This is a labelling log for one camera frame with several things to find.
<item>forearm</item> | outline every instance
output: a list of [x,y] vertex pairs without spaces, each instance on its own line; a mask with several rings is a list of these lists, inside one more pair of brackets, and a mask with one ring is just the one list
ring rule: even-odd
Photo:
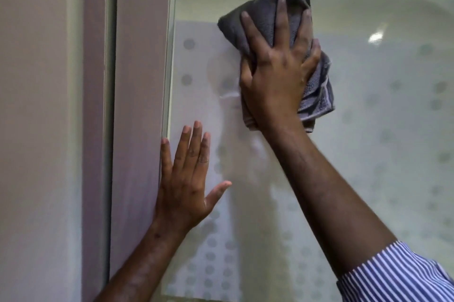
[[95,302],[149,302],[183,239],[153,224]]
[[338,277],[396,240],[312,143],[298,118],[263,133]]

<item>left hand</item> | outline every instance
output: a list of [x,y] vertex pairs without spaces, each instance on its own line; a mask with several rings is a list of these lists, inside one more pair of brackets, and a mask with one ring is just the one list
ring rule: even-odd
[[170,143],[162,139],[161,185],[156,201],[152,227],[160,232],[176,232],[185,236],[213,210],[225,190],[231,185],[224,181],[205,196],[205,179],[210,158],[210,134],[202,138],[201,122],[185,126],[172,164]]

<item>shirt sleeve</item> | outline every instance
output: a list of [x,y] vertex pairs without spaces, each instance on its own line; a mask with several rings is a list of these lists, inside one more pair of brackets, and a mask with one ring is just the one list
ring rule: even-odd
[[344,302],[454,302],[454,281],[433,260],[395,242],[341,277]]

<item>gray towel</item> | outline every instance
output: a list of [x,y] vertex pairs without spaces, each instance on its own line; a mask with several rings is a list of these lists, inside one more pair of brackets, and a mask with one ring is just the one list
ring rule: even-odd
[[[256,65],[255,54],[250,50],[241,24],[240,15],[247,11],[270,46],[274,44],[274,25],[277,0],[252,0],[239,6],[219,19],[218,27],[230,43],[242,54],[248,56],[253,65]],[[293,46],[301,22],[303,10],[310,8],[310,0],[287,0],[287,9],[290,25],[290,46]],[[322,52],[320,63],[310,78],[304,95],[301,99],[298,115],[303,122],[306,132],[311,133],[314,129],[315,119],[334,110],[334,96],[331,83],[328,79],[328,71],[331,61]],[[257,123],[242,102],[243,119],[246,126],[251,130],[257,130]]]

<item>right hand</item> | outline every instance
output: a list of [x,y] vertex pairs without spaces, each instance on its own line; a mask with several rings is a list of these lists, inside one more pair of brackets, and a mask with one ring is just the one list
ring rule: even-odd
[[[307,81],[320,60],[321,48],[312,41],[310,10],[303,12],[297,38],[290,48],[290,29],[285,0],[279,0],[276,12],[274,47],[260,34],[251,17],[243,12],[241,20],[251,49],[257,55],[257,69],[241,60],[241,92],[261,131],[297,118]],[[311,54],[305,55],[312,41]]]

